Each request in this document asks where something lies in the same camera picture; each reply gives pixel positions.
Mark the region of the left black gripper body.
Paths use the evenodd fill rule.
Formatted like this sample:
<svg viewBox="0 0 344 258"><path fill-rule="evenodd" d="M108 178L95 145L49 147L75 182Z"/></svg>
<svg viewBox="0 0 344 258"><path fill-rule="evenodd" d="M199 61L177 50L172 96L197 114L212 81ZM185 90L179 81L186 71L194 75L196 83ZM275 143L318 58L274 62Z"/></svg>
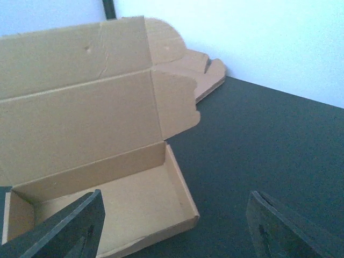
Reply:
<svg viewBox="0 0 344 258"><path fill-rule="evenodd" d="M1 187L1 245L8 241L12 187Z"/></svg>

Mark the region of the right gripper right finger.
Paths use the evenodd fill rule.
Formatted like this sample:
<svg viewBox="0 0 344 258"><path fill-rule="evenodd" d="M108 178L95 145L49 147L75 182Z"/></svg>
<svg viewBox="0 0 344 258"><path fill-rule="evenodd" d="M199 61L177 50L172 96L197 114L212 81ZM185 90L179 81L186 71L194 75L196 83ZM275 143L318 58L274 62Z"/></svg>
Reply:
<svg viewBox="0 0 344 258"><path fill-rule="evenodd" d="M257 257L341 257L341 239L265 192L252 191L246 217Z"/></svg>

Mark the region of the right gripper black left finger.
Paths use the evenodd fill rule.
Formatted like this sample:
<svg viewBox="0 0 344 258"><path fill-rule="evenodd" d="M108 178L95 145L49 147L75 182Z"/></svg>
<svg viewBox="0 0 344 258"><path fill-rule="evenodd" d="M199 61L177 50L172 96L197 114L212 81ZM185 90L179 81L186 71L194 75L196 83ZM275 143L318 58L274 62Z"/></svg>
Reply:
<svg viewBox="0 0 344 258"><path fill-rule="evenodd" d="M1 257L96 257L105 220L99 189L1 246Z"/></svg>

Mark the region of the brown cardboard box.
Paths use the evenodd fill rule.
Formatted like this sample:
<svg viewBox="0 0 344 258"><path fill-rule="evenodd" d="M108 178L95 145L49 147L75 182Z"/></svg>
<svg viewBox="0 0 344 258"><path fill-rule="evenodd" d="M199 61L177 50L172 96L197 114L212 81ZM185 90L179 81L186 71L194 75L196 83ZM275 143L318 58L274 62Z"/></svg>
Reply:
<svg viewBox="0 0 344 258"><path fill-rule="evenodd" d="M1 37L7 242L96 189L105 208L96 257L124 257L196 226L167 140L199 123L197 82L152 65L144 19Z"/></svg>

